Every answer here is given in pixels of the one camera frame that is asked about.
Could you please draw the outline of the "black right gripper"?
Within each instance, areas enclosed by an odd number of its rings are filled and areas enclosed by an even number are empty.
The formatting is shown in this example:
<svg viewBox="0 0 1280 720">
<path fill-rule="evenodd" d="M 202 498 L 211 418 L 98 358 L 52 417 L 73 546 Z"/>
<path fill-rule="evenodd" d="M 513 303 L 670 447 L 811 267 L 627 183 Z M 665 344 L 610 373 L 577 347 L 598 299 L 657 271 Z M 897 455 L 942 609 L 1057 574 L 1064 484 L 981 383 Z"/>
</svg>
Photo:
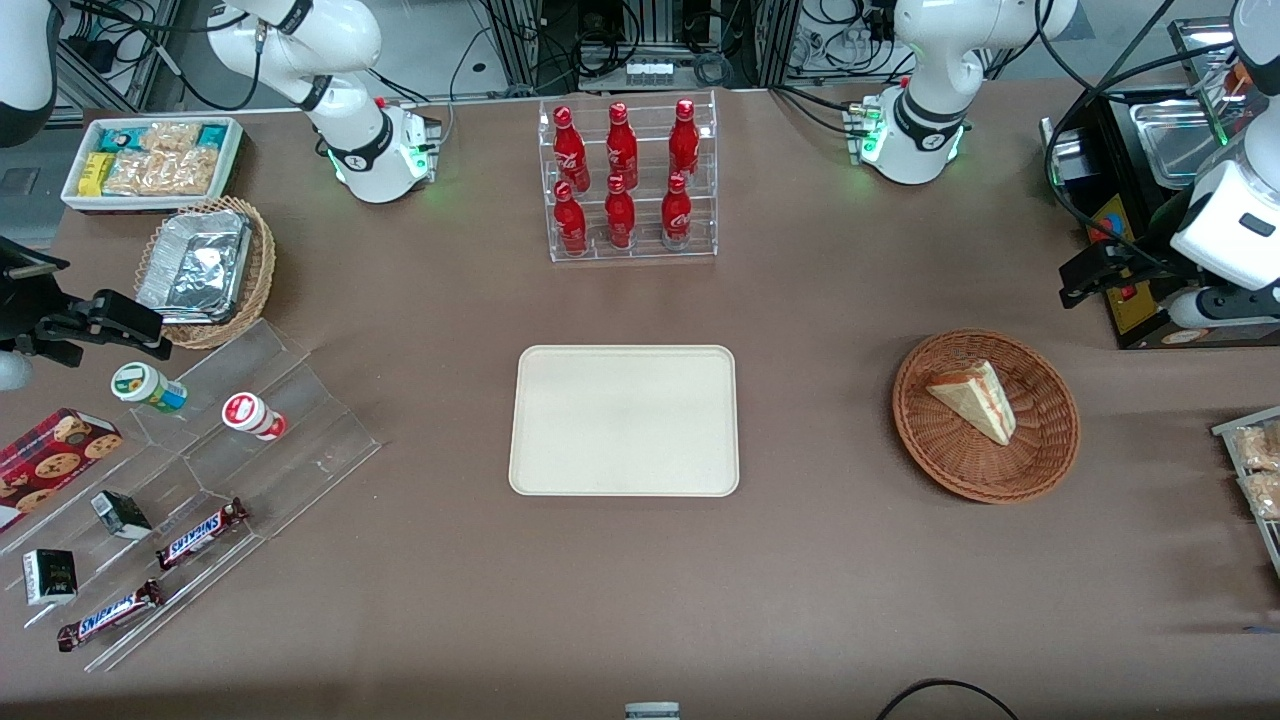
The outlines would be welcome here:
<svg viewBox="0 0 1280 720">
<path fill-rule="evenodd" d="M 163 337 L 163 316 L 127 295 L 100 290 L 92 300 L 65 293 L 55 273 L 61 259 L 1 238 L 1 350 L 78 366 L 92 324 L 104 345 L 120 345 L 166 361 L 174 345 Z"/>
</svg>

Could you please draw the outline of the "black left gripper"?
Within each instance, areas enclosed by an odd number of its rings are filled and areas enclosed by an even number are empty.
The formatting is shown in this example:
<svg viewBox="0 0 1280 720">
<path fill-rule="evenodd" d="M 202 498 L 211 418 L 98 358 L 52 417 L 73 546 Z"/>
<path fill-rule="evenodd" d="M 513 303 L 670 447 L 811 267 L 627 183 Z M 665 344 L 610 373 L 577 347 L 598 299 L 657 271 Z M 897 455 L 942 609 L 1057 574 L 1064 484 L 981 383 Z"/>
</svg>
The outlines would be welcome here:
<svg viewBox="0 0 1280 720">
<path fill-rule="evenodd" d="M 1201 287 L 1208 279 L 1199 265 L 1172 249 L 1172 237 L 1187 219 L 1192 201 L 1190 187 L 1167 199 L 1152 215 L 1140 247 L 1155 258 L 1161 269 L 1153 279 L 1178 287 Z M 1108 290 L 1138 286 L 1149 281 L 1148 273 L 1133 274 L 1133 263 L 1143 269 L 1139 259 L 1125 243 L 1115 241 L 1093 242 L 1062 264 L 1060 302 L 1062 307 L 1076 307 L 1087 299 Z"/>
</svg>

